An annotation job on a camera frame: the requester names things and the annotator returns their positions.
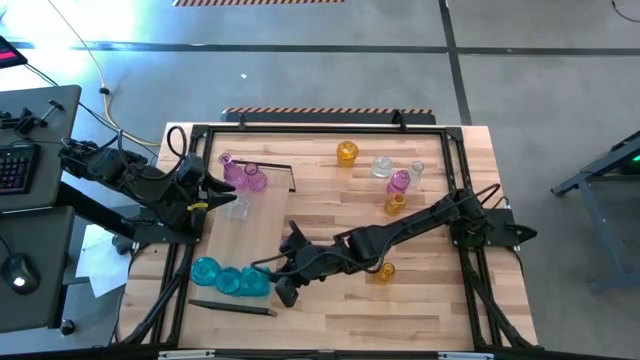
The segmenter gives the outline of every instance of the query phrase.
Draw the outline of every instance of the yellow glass bottle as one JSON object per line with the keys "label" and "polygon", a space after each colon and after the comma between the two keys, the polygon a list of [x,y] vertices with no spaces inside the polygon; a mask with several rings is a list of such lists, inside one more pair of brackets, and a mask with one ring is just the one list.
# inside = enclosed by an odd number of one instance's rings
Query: yellow glass bottle
{"label": "yellow glass bottle", "polygon": [[392,263],[384,263],[380,271],[375,274],[376,282],[386,284],[396,275],[396,267]]}
{"label": "yellow glass bottle", "polygon": [[391,193],[384,204],[384,211],[389,215],[396,215],[407,205],[407,197],[402,193]]}
{"label": "yellow glass bottle", "polygon": [[338,145],[338,165],[353,167],[358,157],[358,146],[351,141],[343,141]]}

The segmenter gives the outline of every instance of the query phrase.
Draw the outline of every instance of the pink glass vase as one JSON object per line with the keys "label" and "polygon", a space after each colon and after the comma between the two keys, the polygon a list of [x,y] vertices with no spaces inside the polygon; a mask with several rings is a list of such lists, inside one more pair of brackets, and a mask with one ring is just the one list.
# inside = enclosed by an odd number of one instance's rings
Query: pink glass vase
{"label": "pink glass vase", "polygon": [[387,194],[407,192],[409,183],[411,182],[411,176],[407,170],[400,170],[397,173],[391,175],[391,181],[387,185]]}
{"label": "pink glass vase", "polygon": [[240,190],[247,185],[247,175],[242,167],[231,160],[231,154],[221,154],[218,157],[218,162],[224,167],[223,177],[227,183],[235,186],[236,190]]}
{"label": "pink glass vase", "polygon": [[249,189],[253,191],[264,191],[267,187],[267,175],[258,169],[257,164],[247,164],[247,166],[244,167],[244,172],[247,174]]}

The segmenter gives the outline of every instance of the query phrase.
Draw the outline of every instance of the gray floor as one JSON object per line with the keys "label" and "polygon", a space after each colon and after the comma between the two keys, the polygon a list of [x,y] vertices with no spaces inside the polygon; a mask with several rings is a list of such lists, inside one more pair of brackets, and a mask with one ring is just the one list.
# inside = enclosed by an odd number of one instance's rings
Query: gray floor
{"label": "gray floor", "polygon": [[[437,0],[207,9],[174,9],[169,1],[88,2],[70,2],[61,10],[90,40],[444,45]],[[619,2],[625,13],[640,18],[640,4]],[[20,24],[26,10],[15,3],[0,23],[0,34],[42,40],[60,29],[72,40],[47,7],[30,14],[50,31]],[[449,3],[459,46],[640,47],[640,24],[615,15],[609,0]],[[97,26],[101,14],[121,26]],[[80,84],[85,104],[100,110],[99,82],[86,53],[45,43],[24,53],[58,82]],[[446,55],[96,52],[96,57],[115,91],[114,118],[154,141],[167,121],[212,121],[225,106],[429,107],[439,124],[460,124]],[[522,258],[540,344],[640,357],[640,290],[588,291],[589,281],[607,276],[608,264],[578,194],[559,200],[548,191],[638,130],[638,57],[462,56],[460,62],[473,124],[490,127],[516,218],[539,231],[523,247]],[[43,86],[25,69],[1,75],[0,90]],[[73,135],[104,140],[110,134],[79,112]],[[99,186],[67,180],[109,206],[131,204]],[[628,198],[604,190],[602,196],[611,211],[629,209]],[[635,256],[639,250],[630,252]],[[4,334],[0,353],[33,351],[31,336],[41,340],[42,350],[105,344],[117,295],[94,300],[87,286],[74,286],[66,312],[77,320],[77,334],[64,339],[41,329]]]}

